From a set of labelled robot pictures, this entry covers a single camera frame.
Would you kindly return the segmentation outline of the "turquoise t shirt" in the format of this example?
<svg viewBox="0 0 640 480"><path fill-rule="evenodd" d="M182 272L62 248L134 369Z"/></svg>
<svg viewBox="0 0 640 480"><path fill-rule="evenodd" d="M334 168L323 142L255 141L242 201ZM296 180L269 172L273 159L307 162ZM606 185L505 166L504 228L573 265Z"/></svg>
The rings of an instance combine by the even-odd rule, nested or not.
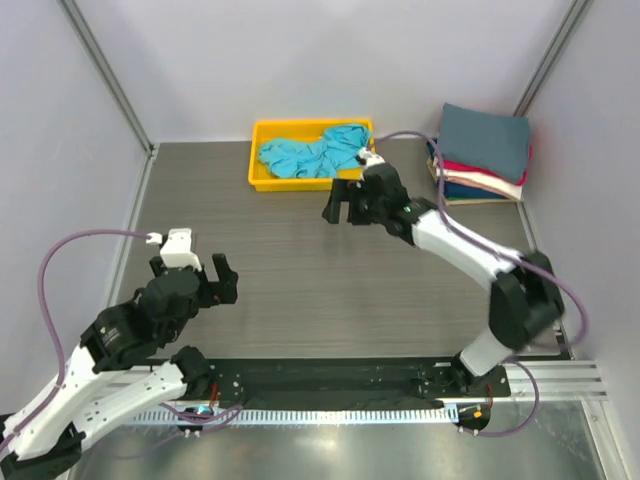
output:
<svg viewBox="0 0 640 480"><path fill-rule="evenodd" d="M313 142L277 137L259 148L258 160L276 178L336 178L360 166L356 154L371 137L371 129L357 123L329 127Z"/></svg>

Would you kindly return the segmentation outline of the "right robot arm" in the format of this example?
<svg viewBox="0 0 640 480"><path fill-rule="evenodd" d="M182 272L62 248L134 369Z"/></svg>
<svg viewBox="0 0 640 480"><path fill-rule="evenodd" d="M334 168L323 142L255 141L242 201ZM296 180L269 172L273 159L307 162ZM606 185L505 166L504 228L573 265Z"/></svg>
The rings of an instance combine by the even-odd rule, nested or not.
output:
<svg viewBox="0 0 640 480"><path fill-rule="evenodd" d="M439 256L488 290L487 327L451 361L451 384L462 395L476 394L496 366L531 345L565 312L546 255L523 255L491 242L433 202L410 197L387 163L366 167L357 180L334 180L323 218L338 223L343 204L349 223L382 225L389 235Z"/></svg>

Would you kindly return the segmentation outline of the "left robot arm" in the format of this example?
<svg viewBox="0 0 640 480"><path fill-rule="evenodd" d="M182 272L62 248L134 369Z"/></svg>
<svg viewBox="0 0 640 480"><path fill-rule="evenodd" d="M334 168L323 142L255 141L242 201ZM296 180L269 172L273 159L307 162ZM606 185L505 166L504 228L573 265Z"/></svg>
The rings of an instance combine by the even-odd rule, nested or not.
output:
<svg viewBox="0 0 640 480"><path fill-rule="evenodd" d="M134 297L103 310L80 337L57 395L42 411L33 400L1 419L8 440L7 479L55 479L126 421L171 400L204 398L213 371L195 347L183 347L146 377L99 397L132 367L174 342L200 310L236 302L238 275L223 254L212 257L217 280L191 266L169 268L154 257L153 279Z"/></svg>

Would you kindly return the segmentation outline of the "yellow plastic tray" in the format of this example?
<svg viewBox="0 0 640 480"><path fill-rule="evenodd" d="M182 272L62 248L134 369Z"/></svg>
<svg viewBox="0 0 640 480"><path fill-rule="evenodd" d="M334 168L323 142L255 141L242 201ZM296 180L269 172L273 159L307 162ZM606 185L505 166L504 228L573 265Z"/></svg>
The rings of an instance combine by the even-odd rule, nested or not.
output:
<svg viewBox="0 0 640 480"><path fill-rule="evenodd" d="M355 154L373 149L368 118L263 120L254 125L248 181L258 192L328 191L356 179Z"/></svg>

